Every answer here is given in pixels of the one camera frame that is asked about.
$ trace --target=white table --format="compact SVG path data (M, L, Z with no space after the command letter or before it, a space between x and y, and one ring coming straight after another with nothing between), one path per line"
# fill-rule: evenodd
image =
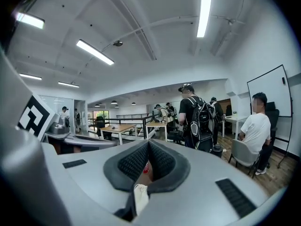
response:
M122 145L122 132L125 132L131 128L135 127L135 139L137 140L137 125L131 125L131 124L116 124L116 125L113 125L113 126L108 126L108 127L103 127L103 128L100 128L100 132L102 134L102 138L104 139L103 137L103 132L104 131L107 131L107 132L111 132L111 133L116 133L119 135L119 142L120 142L120 145Z
M235 139L237 140L238 138L238 125L240 122L245 121L249 116L236 116L236 115L231 115L231 116L225 116L225 119L222 121L222 137L225 137L225 121L235 123L236 124L236 129L235 129Z
M165 127L165 141L167 141L167 123L161 123L161 122L149 122L145 125L146 127L146 138L149 139L149 130L148 127Z

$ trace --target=gray chair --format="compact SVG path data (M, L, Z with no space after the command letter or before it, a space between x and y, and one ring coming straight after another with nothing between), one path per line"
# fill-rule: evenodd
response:
M254 169L253 176L255 175L255 172L258 169L258 165L260 162L260 155L261 151L258 153L251 152L250 149L247 147L247 145L238 140L232 140L232 149L231 149L231 156L229 159L229 163L232 159L232 157L236 160L236 167L239 164L249 167L249 173L250 174L251 170Z

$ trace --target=black t-shirt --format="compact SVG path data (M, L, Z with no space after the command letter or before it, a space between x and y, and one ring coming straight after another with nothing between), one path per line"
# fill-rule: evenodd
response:
M203 102L199 99L199 97L197 96L191 96L193 97L198 103L199 105L202 105ZM190 124L191 122L191 119L192 119L192 114L193 114L193 110L194 108L192 107L192 103L189 99L183 99L181 100L181 103L180 103L180 111L179 113L186 113L186 120L188 122L188 124Z
M224 115L224 112L222 111L222 107L220 105L220 103L215 103L214 104L214 107L215 107L215 112L216 112L216 115L219 117L219 119Z

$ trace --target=red bottle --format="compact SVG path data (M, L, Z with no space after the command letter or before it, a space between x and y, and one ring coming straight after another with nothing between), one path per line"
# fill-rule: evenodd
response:
M143 169L143 173L148 173L149 172L149 163L147 163Z

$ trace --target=white desk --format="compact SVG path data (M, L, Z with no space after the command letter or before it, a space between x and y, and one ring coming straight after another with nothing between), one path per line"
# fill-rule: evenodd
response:
M222 137L225 137L225 121L231 122L231 123L236 123L236 129L235 129L235 139L237 140L238 138L238 124L240 122L245 121L249 116L226 116L225 119L222 121Z
M102 134L103 139L104 139L104 137L103 137L103 132L104 131L118 134L120 145L122 145L123 144L122 143L122 132L125 132L126 130L131 129L133 127L135 127L135 136L136 136L135 139L137 140L137 125L131 125L131 124L113 125L113 126L100 128L100 132Z
M165 141L167 141L167 123L161 122L149 122L145 125L146 127L146 138L149 139L149 130L148 127L165 127Z

